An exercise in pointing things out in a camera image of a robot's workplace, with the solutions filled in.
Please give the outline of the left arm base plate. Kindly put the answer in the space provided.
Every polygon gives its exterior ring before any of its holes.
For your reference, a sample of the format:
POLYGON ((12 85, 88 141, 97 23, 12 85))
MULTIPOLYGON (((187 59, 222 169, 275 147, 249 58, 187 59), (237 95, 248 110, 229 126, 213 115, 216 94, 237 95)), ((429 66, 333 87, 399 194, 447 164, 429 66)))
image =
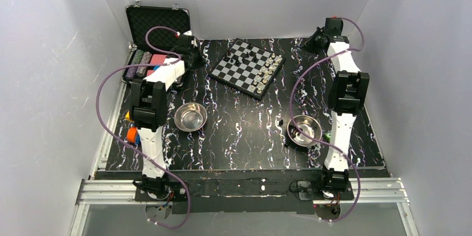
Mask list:
POLYGON ((169 179, 143 179, 132 182, 136 188, 135 201, 167 202, 188 201, 188 195, 180 182, 169 179))

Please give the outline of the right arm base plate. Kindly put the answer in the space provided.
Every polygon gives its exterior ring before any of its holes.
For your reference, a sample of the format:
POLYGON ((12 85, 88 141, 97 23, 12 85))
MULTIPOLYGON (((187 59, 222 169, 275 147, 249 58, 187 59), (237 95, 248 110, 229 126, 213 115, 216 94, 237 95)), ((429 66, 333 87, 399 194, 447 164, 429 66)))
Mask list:
POLYGON ((341 191, 339 189, 321 188, 320 183, 315 181, 300 180, 291 185, 290 189, 301 201, 321 200, 336 203, 337 201, 354 200, 356 197, 351 184, 348 184, 345 191, 341 191))

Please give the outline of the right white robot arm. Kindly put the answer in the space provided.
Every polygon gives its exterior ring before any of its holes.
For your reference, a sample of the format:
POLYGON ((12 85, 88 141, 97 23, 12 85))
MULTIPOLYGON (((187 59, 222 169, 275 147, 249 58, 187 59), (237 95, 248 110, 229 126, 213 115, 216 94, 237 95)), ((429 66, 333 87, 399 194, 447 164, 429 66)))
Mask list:
POLYGON ((335 77, 328 94, 328 108, 331 110, 332 128, 329 143, 331 147, 324 161, 323 172, 317 188, 326 199, 340 199, 348 188, 349 158, 347 156, 352 128, 356 117, 364 108, 369 74, 356 65, 347 36, 342 34, 344 18, 328 17, 323 27, 304 44, 303 49, 329 57, 335 77))

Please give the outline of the black and white chessboard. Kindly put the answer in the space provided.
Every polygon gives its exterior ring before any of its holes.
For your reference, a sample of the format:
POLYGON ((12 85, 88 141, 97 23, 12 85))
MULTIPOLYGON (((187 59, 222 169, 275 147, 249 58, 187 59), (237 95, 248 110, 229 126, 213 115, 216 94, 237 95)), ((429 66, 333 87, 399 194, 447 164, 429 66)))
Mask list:
POLYGON ((256 100, 261 100, 286 58, 236 39, 209 72, 209 77, 256 100))

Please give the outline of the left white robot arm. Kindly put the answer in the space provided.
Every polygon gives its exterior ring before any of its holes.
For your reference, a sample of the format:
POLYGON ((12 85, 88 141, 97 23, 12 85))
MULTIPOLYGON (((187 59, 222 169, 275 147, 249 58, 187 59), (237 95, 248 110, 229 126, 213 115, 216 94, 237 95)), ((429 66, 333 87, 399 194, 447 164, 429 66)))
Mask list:
POLYGON ((131 82, 129 118, 134 123, 127 133, 129 143, 139 144, 143 153, 142 177, 135 182, 141 191, 157 200, 170 199, 178 189, 170 185, 164 161, 163 129, 168 116, 167 91, 201 58, 191 31, 176 32, 177 44, 151 67, 151 74, 131 82))

